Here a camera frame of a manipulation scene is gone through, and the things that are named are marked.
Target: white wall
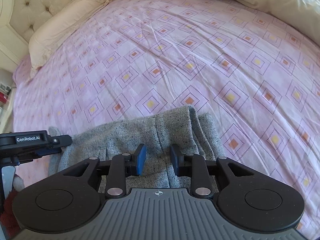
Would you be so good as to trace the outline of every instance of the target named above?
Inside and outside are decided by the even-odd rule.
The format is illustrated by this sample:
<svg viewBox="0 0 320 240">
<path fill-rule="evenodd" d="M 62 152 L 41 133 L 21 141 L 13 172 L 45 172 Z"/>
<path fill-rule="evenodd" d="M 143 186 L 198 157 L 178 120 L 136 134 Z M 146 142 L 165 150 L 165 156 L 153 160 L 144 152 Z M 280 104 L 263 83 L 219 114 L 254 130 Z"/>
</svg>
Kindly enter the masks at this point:
<svg viewBox="0 0 320 240">
<path fill-rule="evenodd" d="M 0 83 L 6 85 L 6 86 L 11 86 L 13 81 L 12 81 L 12 73 L 0 69 Z"/>
</svg>

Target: red fabric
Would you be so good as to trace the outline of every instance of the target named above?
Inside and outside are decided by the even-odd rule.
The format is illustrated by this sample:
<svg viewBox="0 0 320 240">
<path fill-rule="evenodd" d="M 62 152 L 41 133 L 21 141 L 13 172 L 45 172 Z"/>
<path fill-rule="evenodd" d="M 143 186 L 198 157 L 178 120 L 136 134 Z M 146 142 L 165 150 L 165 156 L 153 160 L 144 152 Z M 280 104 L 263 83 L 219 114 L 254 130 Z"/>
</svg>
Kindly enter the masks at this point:
<svg viewBox="0 0 320 240">
<path fill-rule="evenodd" d="M 2 102 L 4 104 L 7 102 L 6 96 L 1 92 L 0 92 L 0 102 Z"/>
<path fill-rule="evenodd" d="M 15 189 L 9 193 L 7 199 L 4 201 L 4 212 L 0 216 L 0 221 L 6 228 L 10 238 L 17 235 L 20 231 L 20 227 L 12 211 L 12 202 L 17 194 L 18 192 Z"/>
</svg>

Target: ribbed gray pad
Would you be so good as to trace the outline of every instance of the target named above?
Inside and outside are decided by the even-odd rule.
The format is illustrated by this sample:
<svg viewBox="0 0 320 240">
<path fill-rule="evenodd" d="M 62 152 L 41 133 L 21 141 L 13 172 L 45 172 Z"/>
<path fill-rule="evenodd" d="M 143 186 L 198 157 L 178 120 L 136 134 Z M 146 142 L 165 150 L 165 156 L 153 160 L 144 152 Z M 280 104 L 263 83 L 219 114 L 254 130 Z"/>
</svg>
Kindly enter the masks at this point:
<svg viewBox="0 0 320 240">
<path fill-rule="evenodd" d="M 51 235 L 25 229 L 15 240 L 305 240 L 294 229 L 247 232 L 222 218 L 210 200 L 194 198 L 183 188 L 159 191 L 132 189 L 124 198 L 107 201 L 79 229 Z"/>
</svg>

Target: gray fabric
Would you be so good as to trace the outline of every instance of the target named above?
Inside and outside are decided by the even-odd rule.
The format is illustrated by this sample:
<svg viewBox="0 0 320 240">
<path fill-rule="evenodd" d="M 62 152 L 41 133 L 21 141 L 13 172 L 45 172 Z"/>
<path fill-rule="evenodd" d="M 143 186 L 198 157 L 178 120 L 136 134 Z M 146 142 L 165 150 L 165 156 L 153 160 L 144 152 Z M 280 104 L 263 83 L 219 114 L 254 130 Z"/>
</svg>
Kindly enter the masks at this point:
<svg viewBox="0 0 320 240">
<path fill-rule="evenodd" d="M 154 116 L 106 123 L 73 137 L 73 144 L 63 154 L 51 156 L 49 175 L 91 156 L 110 160 L 124 152 L 133 153 L 140 143 L 147 147 L 147 157 L 140 177 L 128 177 L 127 189 L 175 188 L 190 186 L 190 178 L 176 177 L 170 162 L 169 149 L 178 144 L 182 153 L 195 153 L 207 160 L 223 155 L 223 148 L 209 114 L 197 116 L 192 106 L 183 106 Z M 59 135 L 49 128 L 51 136 Z M 104 191 L 106 178 L 100 189 Z"/>
</svg>

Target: orange square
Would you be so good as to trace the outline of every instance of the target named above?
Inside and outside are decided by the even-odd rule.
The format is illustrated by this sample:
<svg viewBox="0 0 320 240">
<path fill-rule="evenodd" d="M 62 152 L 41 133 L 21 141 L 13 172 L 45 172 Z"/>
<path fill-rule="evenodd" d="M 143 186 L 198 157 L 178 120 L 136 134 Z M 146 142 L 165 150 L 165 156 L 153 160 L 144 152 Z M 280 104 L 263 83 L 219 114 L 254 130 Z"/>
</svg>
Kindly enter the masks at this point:
<svg viewBox="0 0 320 240">
<path fill-rule="evenodd" d="M 158 70 L 157 68 L 153 71 L 154 74 L 158 74 L 160 72 L 160 70 Z"/>
<path fill-rule="evenodd" d="M 269 93 L 266 93 L 264 95 L 264 97 L 266 98 L 266 100 L 270 101 L 270 99 L 272 99 L 272 96 Z"/>
<path fill-rule="evenodd" d="M 191 105 L 194 100 L 191 97 L 188 97 L 188 99 L 185 101 L 188 105 Z"/>
<path fill-rule="evenodd" d="M 115 110 L 118 111 L 118 110 L 120 110 L 120 109 L 121 109 L 121 105 L 120 105 L 120 104 L 117 104 L 116 107 L 115 107 Z"/>
<path fill-rule="evenodd" d="M 234 150 L 238 146 L 238 143 L 235 139 L 232 139 L 231 142 L 229 143 L 229 146 Z"/>
<path fill-rule="evenodd" d="M 227 67 L 228 65 L 229 65 L 229 62 L 227 62 L 226 60 L 222 63 L 222 65 L 224 66 L 224 67 Z"/>
<path fill-rule="evenodd" d="M 308 138 L 309 138 L 309 135 L 306 132 L 304 132 L 301 137 L 307 142 Z"/>
</svg>

